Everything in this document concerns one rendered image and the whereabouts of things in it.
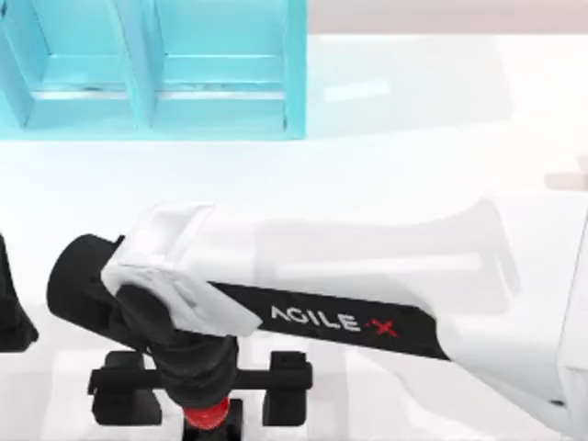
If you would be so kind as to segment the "red and black object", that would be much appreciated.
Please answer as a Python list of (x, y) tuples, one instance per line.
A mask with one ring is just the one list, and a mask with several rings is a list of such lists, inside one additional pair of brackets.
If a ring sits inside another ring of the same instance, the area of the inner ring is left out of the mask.
[(182, 441), (242, 441), (243, 401), (225, 398), (208, 408), (185, 408)]

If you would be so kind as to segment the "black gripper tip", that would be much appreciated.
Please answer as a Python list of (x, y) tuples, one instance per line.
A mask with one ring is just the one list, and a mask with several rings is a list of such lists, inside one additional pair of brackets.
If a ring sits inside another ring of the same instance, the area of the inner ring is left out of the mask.
[(39, 336), (18, 298), (6, 241), (0, 233), (0, 354), (23, 353), (39, 340)]

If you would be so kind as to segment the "light blue rack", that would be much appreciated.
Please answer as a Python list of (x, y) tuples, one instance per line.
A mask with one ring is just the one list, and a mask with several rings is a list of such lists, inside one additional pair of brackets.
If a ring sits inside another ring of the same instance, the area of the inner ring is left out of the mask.
[(0, 0), (0, 140), (293, 140), (308, 0)]

